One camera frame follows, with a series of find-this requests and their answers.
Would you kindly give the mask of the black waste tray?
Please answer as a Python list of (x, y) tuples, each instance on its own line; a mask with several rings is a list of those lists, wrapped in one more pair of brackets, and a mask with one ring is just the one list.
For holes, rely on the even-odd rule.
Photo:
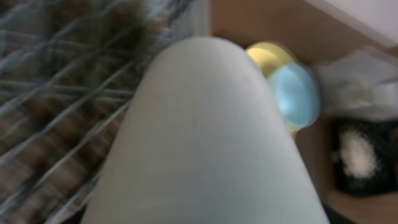
[(339, 191), (354, 197), (397, 191), (397, 120), (335, 119), (331, 140)]

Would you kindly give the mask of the yellow plate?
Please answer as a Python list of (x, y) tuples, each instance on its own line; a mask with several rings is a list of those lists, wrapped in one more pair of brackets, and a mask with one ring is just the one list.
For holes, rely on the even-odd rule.
[(282, 45), (275, 42), (258, 42), (250, 45), (246, 49), (246, 53), (255, 61), (263, 76), (267, 80), (267, 84), (271, 89), (274, 101), (277, 103), (281, 116), (285, 122), (289, 133), (295, 137), (300, 128), (289, 121), (285, 109), (284, 97), (280, 96), (282, 89), (281, 77), (282, 72), (286, 72), (289, 65), (295, 65), (295, 57)]

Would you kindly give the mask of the white cup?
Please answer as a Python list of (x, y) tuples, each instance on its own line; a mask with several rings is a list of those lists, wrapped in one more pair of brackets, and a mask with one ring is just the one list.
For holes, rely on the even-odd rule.
[(215, 37), (146, 70), (83, 223), (327, 223), (257, 65)]

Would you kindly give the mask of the grey dishwasher rack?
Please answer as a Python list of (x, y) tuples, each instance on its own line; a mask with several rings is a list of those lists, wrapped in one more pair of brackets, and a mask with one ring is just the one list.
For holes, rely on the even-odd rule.
[(1, 0), (1, 222), (80, 212), (144, 70), (210, 16), (209, 1)]

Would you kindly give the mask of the clear plastic bin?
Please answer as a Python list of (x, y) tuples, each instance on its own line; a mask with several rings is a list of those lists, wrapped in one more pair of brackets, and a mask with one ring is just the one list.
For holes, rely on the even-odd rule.
[(387, 121), (397, 118), (397, 58), (366, 47), (314, 67), (328, 116)]

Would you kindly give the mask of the light blue bowl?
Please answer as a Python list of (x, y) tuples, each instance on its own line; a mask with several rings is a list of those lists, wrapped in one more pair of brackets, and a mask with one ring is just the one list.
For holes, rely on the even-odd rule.
[(299, 63), (289, 63), (274, 71), (267, 82), (280, 113), (292, 129), (312, 125), (321, 111), (318, 82), (312, 72)]

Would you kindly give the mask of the rice and food scraps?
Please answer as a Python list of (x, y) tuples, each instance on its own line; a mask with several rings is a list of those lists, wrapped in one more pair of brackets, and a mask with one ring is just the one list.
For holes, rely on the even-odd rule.
[(345, 174), (355, 179), (370, 179), (379, 168), (373, 145), (352, 129), (340, 134), (340, 158)]

